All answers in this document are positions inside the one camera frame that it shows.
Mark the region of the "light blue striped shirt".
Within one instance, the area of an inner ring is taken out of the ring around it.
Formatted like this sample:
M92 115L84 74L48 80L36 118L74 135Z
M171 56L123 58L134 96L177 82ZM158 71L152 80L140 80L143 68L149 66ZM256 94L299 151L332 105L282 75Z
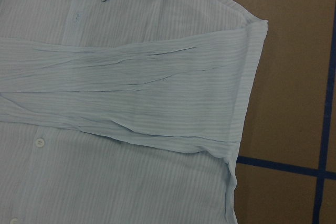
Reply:
M233 0L1 0L1 223L236 223L267 30Z

